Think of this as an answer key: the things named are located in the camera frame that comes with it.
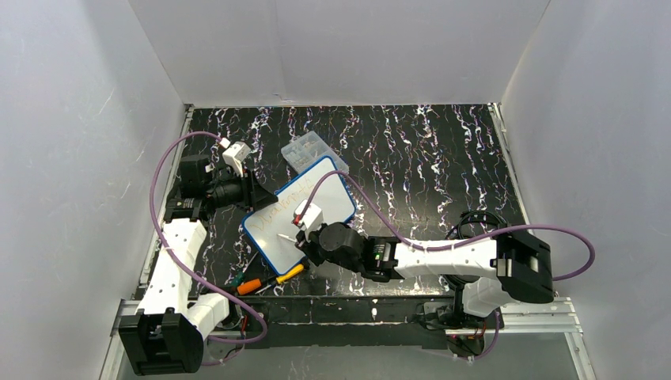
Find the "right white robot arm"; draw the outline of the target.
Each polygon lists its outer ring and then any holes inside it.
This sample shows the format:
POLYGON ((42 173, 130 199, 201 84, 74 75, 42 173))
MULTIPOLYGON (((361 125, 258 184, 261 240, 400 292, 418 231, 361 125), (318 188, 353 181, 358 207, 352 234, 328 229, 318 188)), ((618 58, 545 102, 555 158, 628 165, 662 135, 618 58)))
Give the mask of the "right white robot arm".
POLYGON ((487 317, 509 302, 546 304, 554 299, 551 250, 518 226, 475 241, 407 241, 365 237, 342 222, 299 231, 295 247, 315 265, 336 264, 365 279, 387 283, 419 276, 470 276, 457 293, 459 311, 487 317))

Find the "white marker pen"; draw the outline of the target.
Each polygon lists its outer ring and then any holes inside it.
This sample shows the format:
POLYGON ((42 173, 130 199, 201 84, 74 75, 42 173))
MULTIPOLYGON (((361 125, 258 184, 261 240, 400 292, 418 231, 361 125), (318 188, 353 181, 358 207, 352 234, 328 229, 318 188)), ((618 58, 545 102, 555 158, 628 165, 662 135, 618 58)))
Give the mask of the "white marker pen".
POLYGON ((297 240, 294 237, 290 237, 290 236, 285 235, 285 234, 278 234, 277 236, 279 238, 282 238, 282 239, 287 240, 287 241, 291 241, 293 243, 297 242, 297 240))

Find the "blue-framed whiteboard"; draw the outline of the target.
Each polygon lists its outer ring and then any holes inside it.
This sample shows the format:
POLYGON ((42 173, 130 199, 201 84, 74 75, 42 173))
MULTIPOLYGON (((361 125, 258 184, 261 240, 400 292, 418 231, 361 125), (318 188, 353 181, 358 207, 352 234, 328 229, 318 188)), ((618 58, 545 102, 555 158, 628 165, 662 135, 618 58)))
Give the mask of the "blue-framed whiteboard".
MULTIPOLYGON (((302 201, 308 199, 318 180, 335 169, 336 165, 330 157, 320 158, 276 192, 276 203, 243 219, 243 230, 276 274, 286 274, 304 257, 302 251, 294 247, 293 242, 281 236, 296 236, 298 228, 292 224, 294 211, 302 201)), ((323 211, 324 222, 327 224, 348 222, 357 211, 356 202, 345 182, 336 175, 322 183, 313 202, 323 211)))

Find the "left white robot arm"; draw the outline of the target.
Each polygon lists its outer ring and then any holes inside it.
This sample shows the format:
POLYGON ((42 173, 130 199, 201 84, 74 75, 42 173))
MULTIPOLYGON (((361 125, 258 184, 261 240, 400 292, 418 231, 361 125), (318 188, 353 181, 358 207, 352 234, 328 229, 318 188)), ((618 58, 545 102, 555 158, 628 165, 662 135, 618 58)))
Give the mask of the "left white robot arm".
POLYGON ((161 249, 147 290, 134 314, 121 317, 119 336, 138 376, 195 373, 208 336, 230 314, 232 295, 209 290, 189 299, 193 282, 204 284, 195 262, 216 210, 258 211, 277 201, 244 159, 213 162, 191 155, 179 162, 177 179, 156 222, 161 249))

